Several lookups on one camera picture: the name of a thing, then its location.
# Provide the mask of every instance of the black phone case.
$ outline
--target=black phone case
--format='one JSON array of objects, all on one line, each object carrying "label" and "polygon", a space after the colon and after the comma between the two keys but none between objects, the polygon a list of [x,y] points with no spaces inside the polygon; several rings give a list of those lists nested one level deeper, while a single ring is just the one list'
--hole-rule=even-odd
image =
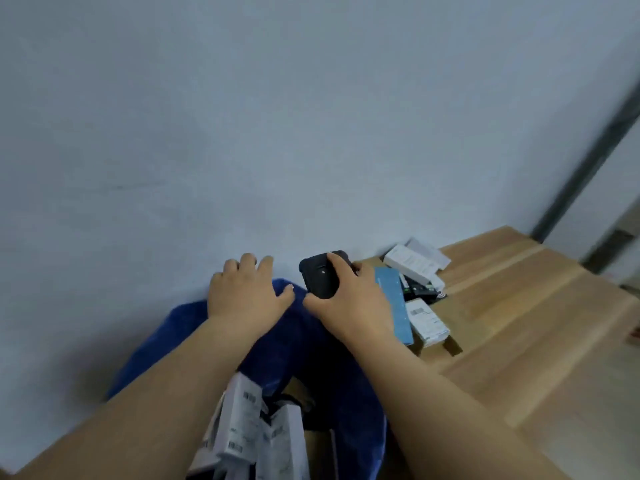
[{"label": "black phone case", "polygon": [[[333,251],[333,254],[337,254],[347,261],[347,264],[353,269],[347,253]],[[302,259],[298,265],[298,270],[302,273],[302,278],[309,293],[313,293],[318,298],[331,298],[338,291],[340,280],[326,254],[318,254],[317,256]]]}]

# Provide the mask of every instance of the right hand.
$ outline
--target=right hand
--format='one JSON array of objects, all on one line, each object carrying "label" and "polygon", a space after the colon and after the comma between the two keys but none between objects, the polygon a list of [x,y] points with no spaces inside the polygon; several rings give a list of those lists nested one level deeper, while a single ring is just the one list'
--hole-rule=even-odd
[{"label": "right hand", "polygon": [[333,253],[326,256],[340,279],[340,287],[329,299],[309,293],[303,302],[309,313],[347,346],[357,339],[370,339],[372,335],[393,337],[391,306],[376,282],[373,267],[354,263],[358,270],[356,276],[340,256]]}]

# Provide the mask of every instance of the black device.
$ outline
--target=black device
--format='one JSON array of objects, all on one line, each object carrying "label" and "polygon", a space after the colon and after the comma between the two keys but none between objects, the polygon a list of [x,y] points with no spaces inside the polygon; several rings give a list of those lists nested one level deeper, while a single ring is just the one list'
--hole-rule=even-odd
[{"label": "black device", "polygon": [[[347,261],[347,264],[353,269],[347,253],[334,251],[333,254],[337,254]],[[326,254],[318,254],[317,256],[302,259],[298,265],[298,270],[302,273],[302,278],[309,293],[313,293],[318,298],[331,298],[338,291],[340,280]]]}]

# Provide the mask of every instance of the finger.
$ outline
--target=finger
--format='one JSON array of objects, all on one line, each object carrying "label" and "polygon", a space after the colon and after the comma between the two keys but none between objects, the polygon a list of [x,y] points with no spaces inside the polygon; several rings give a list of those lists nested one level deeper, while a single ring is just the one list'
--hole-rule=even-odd
[{"label": "finger", "polygon": [[235,259],[227,259],[223,271],[225,273],[235,273],[238,270],[238,261]]},{"label": "finger", "polygon": [[257,262],[258,261],[253,254],[245,253],[240,258],[240,266],[238,267],[238,269],[244,273],[255,271],[255,264]]},{"label": "finger", "polygon": [[211,277],[211,284],[222,281],[222,273],[214,273]]},{"label": "finger", "polygon": [[325,299],[318,298],[313,293],[307,293],[307,296],[302,300],[302,306],[313,316],[318,317],[321,315],[326,301]]},{"label": "finger", "polygon": [[287,285],[286,288],[280,293],[278,297],[278,304],[280,306],[280,316],[287,311],[288,307],[296,299],[296,293],[293,291],[293,285]]},{"label": "finger", "polygon": [[356,268],[359,277],[370,281],[376,279],[376,270],[369,263],[355,262],[353,267]]},{"label": "finger", "polygon": [[273,275],[273,256],[265,256],[258,265],[258,273],[265,274],[269,278]]},{"label": "finger", "polygon": [[335,268],[335,273],[338,275],[338,279],[340,279],[340,281],[355,277],[355,274],[351,270],[351,266],[349,266],[347,261],[342,259],[340,256],[333,253],[327,253],[326,257],[331,261],[331,264]]}]

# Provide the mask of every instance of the wooden surface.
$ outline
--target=wooden surface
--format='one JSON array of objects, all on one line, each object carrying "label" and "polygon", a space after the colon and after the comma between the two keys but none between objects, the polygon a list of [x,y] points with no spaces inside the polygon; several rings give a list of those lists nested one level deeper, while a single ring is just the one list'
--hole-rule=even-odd
[{"label": "wooden surface", "polygon": [[464,352],[421,359],[514,428],[640,317],[637,298],[509,227],[442,250],[450,298],[433,309]]}]

